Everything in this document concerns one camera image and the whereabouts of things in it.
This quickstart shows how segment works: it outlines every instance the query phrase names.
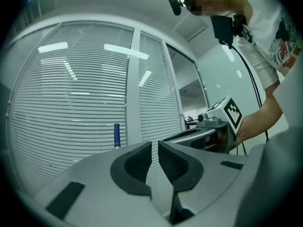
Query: white ceiling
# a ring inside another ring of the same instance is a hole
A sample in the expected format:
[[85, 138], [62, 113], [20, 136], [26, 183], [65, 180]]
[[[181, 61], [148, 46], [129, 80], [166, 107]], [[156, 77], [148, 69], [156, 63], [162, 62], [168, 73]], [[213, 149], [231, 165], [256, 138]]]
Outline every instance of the white ceiling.
[[124, 8], [140, 13], [148, 17], [144, 23], [150, 23], [154, 20], [162, 23], [169, 30], [180, 34], [187, 41], [192, 39], [197, 33], [208, 28], [203, 17], [197, 17], [183, 8], [180, 16], [175, 16], [172, 12], [168, 0], [40, 0], [41, 7], [53, 9], [81, 8], [83, 6], [114, 6], [116, 9]]

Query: blue pen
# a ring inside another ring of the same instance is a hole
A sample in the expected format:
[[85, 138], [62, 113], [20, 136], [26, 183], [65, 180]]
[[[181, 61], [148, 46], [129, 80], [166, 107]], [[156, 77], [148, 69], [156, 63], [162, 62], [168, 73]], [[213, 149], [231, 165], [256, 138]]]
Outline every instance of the blue pen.
[[115, 123], [115, 125], [114, 125], [114, 141], [115, 141], [115, 149], [121, 148], [120, 125], [118, 123]]

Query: black rubber pad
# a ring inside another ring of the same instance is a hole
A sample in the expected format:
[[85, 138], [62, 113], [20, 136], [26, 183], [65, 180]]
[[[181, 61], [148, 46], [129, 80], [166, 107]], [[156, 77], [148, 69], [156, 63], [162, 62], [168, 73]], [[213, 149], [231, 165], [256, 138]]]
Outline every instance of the black rubber pad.
[[237, 169], [237, 170], [241, 170], [242, 167], [243, 167], [243, 164], [235, 163], [235, 162], [231, 162], [231, 161], [223, 161], [223, 162], [221, 162], [221, 165], [227, 166], [227, 167], [230, 167], [230, 168], [234, 168], [234, 169]]
[[81, 183], [71, 182], [54, 198], [54, 200], [46, 207], [46, 210], [57, 218], [63, 220], [83, 191], [84, 187], [85, 185]]

